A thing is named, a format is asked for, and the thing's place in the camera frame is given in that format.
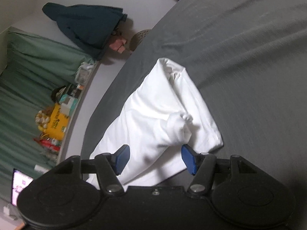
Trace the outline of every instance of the bed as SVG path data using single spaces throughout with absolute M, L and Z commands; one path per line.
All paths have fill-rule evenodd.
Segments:
M 157 59 L 186 67 L 222 134 L 218 158 L 239 154 L 295 194 L 290 226 L 307 228 L 307 0 L 180 0 L 146 36 L 93 113 L 87 159 Z M 187 185 L 187 171 L 165 185 Z

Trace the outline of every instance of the red package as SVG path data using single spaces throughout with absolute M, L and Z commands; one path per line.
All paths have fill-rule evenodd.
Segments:
M 52 151 L 59 152 L 60 150 L 60 147 L 52 144 L 50 140 L 47 140 L 47 139 L 40 140 L 38 138 L 33 138 L 33 140 L 37 142 L 38 144 L 40 144 L 41 146 L 46 147 Z

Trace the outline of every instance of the pink object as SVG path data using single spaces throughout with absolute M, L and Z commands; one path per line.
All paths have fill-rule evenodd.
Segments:
M 124 44 L 127 42 L 126 39 L 124 39 L 122 36 L 120 35 L 112 35 L 109 39 L 109 47 L 114 50 L 117 51 L 119 53 L 123 53 L 123 51 L 125 51 L 125 47 Z

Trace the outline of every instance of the monitor screen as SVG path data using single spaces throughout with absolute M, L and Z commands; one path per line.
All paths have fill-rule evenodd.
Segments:
M 12 181 L 12 205 L 16 206 L 19 193 L 33 181 L 32 177 L 25 175 L 19 170 L 14 169 Z

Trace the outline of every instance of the green curtain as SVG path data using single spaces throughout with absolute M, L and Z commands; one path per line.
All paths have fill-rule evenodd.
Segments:
M 8 33 L 8 66 L 0 77 L 0 197 L 10 200 L 13 168 L 37 178 L 36 164 L 55 163 L 41 154 L 34 118 L 53 105 L 53 89 L 74 82 L 83 61 L 82 50 L 16 29 Z

